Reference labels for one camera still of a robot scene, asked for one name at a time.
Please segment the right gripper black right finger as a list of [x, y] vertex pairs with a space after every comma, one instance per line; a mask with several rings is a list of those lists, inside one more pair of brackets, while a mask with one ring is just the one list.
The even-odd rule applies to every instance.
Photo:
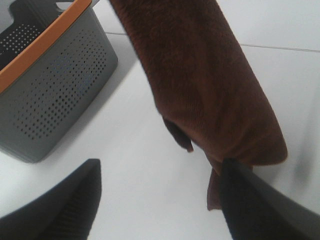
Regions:
[[225, 159], [222, 212], [234, 240], [318, 240], [320, 216], [289, 199], [235, 159]]

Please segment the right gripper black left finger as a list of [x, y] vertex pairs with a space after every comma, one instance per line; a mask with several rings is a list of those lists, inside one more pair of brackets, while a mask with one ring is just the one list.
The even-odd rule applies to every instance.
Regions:
[[86, 240], [102, 195], [101, 162], [88, 159], [52, 189], [1, 217], [2, 240]]

